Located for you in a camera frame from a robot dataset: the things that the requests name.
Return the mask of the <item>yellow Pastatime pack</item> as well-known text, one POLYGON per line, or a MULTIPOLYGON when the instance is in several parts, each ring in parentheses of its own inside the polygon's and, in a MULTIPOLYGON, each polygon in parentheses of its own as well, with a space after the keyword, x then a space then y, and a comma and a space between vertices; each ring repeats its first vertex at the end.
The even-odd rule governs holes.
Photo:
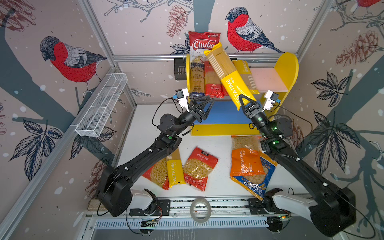
POLYGON ((179 149, 166 157, 169 188, 175 185, 185 185, 185 176, 179 149))
POLYGON ((253 100, 256 100, 244 83, 241 75, 237 71, 221 43, 215 45, 210 51, 204 51, 204 54, 214 68, 218 77, 221 79, 222 85, 225 87, 238 111, 241 108, 241 104, 239 102, 239 97, 241 97, 241 95, 245 95, 253 100))

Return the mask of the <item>yellow spaghetti pack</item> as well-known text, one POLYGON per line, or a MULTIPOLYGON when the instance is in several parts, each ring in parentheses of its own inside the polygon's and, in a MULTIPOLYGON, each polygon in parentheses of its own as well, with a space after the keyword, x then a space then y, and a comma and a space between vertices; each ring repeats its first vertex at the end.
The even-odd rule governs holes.
POLYGON ((239 72, 239 74, 241 75, 244 83, 246 84, 250 92, 254 95, 258 95, 260 92, 257 89, 256 83, 254 81, 254 78, 251 73, 251 69, 247 61, 233 60, 232 62, 236 67, 237 71, 239 72))

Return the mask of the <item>blue gold spaghetti pack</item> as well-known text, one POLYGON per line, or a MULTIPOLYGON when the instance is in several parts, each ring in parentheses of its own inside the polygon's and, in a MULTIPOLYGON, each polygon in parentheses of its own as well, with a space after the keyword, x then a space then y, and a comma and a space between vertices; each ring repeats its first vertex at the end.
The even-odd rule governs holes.
POLYGON ((205 58, 199 56, 191 63, 190 98, 205 96, 205 58))

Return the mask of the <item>red fusilli bag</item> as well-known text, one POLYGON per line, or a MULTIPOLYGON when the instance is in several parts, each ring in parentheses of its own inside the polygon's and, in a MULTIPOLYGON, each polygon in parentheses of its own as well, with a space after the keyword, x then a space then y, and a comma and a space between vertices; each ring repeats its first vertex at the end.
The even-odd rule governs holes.
POLYGON ((208 177, 218 161, 217 157, 196 147, 183 166, 186 184, 204 192, 207 187, 208 177))
POLYGON ((169 189, 169 177, 167 160, 162 159, 148 169, 143 175, 144 178, 155 183, 164 190, 169 189))

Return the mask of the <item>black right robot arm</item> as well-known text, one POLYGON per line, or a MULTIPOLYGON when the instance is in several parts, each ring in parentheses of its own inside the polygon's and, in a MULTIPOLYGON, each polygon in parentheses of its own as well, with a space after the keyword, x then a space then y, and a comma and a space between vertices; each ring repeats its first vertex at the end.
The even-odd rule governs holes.
POLYGON ((355 194, 331 183, 298 156, 288 143, 293 134, 292 120, 282 117, 271 121, 263 107, 245 95, 239 96, 239 102, 244 115, 262 134, 262 152, 285 168, 312 197, 304 199, 276 190, 272 195, 273 204, 309 220, 327 237, 353 225, 357 220, 355 194))

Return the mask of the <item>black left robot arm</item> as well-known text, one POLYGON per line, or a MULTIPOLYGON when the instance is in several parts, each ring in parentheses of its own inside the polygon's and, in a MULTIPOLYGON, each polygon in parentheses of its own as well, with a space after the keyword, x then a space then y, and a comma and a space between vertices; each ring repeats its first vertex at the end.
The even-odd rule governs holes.
POLYGON ((209 96, 200 97, 187 104, 189 110, 183 111, 178 117, 164 114, 157 125, 160 135, 154 143, 129 162, 104 169, 97 197, 108 213, 118 217, 129 208, 134 183, 155 163, 175 152, 182 141, 179 135, 184 135, 183 131, 193 127, 195 121, 201 123, 206 120, 214 103, 215 100, 209 96))

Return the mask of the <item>yellow shelf pink blue boards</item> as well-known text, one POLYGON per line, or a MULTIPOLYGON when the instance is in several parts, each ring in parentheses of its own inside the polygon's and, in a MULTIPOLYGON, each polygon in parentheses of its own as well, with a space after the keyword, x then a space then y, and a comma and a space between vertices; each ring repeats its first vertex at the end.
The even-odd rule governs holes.
MULTIPOLYGON (((277 113, 277 107, 281 107, 284 100, 297 81, 299 74, 299 61, 295 54, 284 53, 277 60, 272 68, 252 67, 248 63, 257 89, 260 92, 254 95, 257 102, 264 105, 264 95, 271 90, 279 95, 280 105, 275 103, 271 110, 266 110, 265 114, 269 117, 277 113)), ((215 99, 215 104, 209 117, 202 123, 195 122, 191 131, 192 136, 231 136, 231 135, 257 135, 257 130, 249 127, 251 121, 237 110, 231 98, 215 99)))

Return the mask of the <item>orange Pastatime pasta bag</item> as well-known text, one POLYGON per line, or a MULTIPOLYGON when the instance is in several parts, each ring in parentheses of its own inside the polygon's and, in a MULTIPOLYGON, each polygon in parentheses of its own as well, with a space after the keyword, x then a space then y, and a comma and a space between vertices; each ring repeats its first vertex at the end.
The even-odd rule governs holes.
POLYGON ((260 157, 260 137, 231 136, 231 177, 264 175, 260 157))

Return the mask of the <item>blue macaroni pasta bag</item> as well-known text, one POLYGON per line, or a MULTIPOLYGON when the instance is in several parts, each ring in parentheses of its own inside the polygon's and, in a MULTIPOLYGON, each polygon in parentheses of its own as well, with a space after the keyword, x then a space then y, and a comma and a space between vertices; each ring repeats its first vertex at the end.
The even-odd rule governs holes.
POLYGON ((264 175, 231 177, 231 179, 262 201, 265 198, 268 184, 278 164, 264 153, 260 152, 260 157, 265 171, 264 175))

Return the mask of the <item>red Chuba cassava chips bag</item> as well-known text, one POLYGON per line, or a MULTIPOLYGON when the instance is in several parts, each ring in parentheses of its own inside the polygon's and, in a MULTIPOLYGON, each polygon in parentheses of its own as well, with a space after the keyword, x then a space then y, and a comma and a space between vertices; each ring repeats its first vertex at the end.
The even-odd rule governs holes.
POLYGON ((210 51, 220 42, 221 33, 213 32, 191 32, 189 31, 190 57, 194 60, 205 56, 204 51, 210 51))

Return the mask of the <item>clear tape roll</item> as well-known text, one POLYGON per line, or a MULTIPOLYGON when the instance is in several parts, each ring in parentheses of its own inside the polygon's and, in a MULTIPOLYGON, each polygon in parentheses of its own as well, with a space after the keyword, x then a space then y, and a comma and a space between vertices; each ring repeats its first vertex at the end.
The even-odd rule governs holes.
POLYGON ((212 207, 204 198, 194 199, 190 206, 190 215, 196 223, 206 223, 212 215, 212 207))

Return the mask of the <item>black wall-mounted basket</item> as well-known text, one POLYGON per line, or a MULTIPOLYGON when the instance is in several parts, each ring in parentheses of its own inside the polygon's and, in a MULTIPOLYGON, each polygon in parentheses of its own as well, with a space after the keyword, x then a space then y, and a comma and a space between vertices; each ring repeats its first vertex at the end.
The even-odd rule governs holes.
POLYGON ((174 59, 174 77, 176 81, 187 80, 187 60, 174 59))

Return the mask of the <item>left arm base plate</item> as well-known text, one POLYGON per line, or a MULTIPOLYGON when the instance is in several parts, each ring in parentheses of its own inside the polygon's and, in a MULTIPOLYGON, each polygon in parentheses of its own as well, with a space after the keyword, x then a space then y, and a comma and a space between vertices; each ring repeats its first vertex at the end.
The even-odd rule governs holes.
POLYGON ((145 209, 130 209, 130 217, 160 217, 170 214, 170 200, 153 200, 153 202, 145 209))

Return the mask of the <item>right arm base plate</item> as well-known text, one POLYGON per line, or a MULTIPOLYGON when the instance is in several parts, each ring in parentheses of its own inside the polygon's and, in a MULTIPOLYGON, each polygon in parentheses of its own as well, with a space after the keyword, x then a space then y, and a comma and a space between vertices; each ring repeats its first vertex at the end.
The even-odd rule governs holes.
POLYGON ((291 212, 277 208, 271 199, 263 201, 257 198, 248 199, 246 208, 250 210, 251 215, 291 215, 291 212))

